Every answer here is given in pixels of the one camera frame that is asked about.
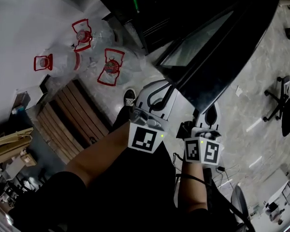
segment office chair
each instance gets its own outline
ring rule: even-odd
[[[269,96],[269,95],[272,96],[275,99],[275,101],[277,101],[278,103],[277,107],[275,108],[275,110],[272,112],[272,114],[269,117],[263,117],[264,122],[269,121],[278,112],[279,112],[279,116],[276,116],[276,120],[280,120],[282,117],[284,106],[288,100],[288,91],[289,91],[288,84],[290,82],[290,76],[287,75],[283,78],[278,77],[277,81],[281,82],[280,98],[277,98],[274,94],[272,94],[268,90],[264,92],[265,96]]]
[[[266,96],[272,96],[278,102],[278,105],[268,118],[263,118],[263,121],[269,121],[279,111],[279,116],[276,116],[276,120],[282,120],[282,135],[285,137],[290,133],[290,98],[288,96],[288,83],[290,82],[290,76],[287,75],[284,78],[278,77],[277,81],[281,82],[280,99],[278,99],[268,90],[266,90],[264,94]]]

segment person's leg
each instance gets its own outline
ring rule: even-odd
[[[132,88],[129,88],[124,95],[124,106],[121,108],[110,132],[115,131],[129,120],[130,110],[133,107],[134,101],[135,101],[135,91]]]

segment marble floor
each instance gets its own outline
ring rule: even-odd
[[[278,167],[290,173],[290,135],[285,138],[282,136],[281,121],[261,121],[247,131],[276,105],[275,101],[264,95],[264,91],[269,88],[274,93],[279,92],[276,78],[290,75],[290,40],[286,38],[284,28],[290,28],[290,10],[278,7],[255,53],[218,100],[222,113],[220,129],[225,146],[220,165],[226,168],[233,185],[240,183],[248,206],[257,203],[256,193],[260,184]],[[111,122],[115,121],[123,106],[123,94],[128,87],[138,93],[144,85],[163,78],[151,64],[161,51],[158,49],[147,56],[142,72],[135,72],[133,78],[124,85],[108,87],[97,83],[97,70],[94,67],[79,75]],[[55,80],[52,83],[54,91],[71,78],[73,76]],[[238,86],[243,90],[239,97],[235,94]],[[183,141],[175,137],[180,123],[192,119],[193,110],[192,105],[178,94],[169,117],[171,130],[164,141],[171,157],[173,152],[183,155]],[[176,166],[181,168],[179,160]],[[227,181],[225,175],[221,180],[221,175],[215,171],[213,176],[218,186]],[[220,191],[230,198],[232,187],[226,183],[220,187]]]

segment sneaker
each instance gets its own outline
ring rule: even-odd
[[[135,91],[132,88],[129,88],[124,95],[124,105],[133,106],[135,101]]]

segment wooden pallet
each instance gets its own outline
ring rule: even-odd
[[[77,81],[71,81],[56,94],[54,101],[45,105],[38,121],[57,146],[53,150],[60,152],[58,156],[65,163],[106,136],[110,128]]]

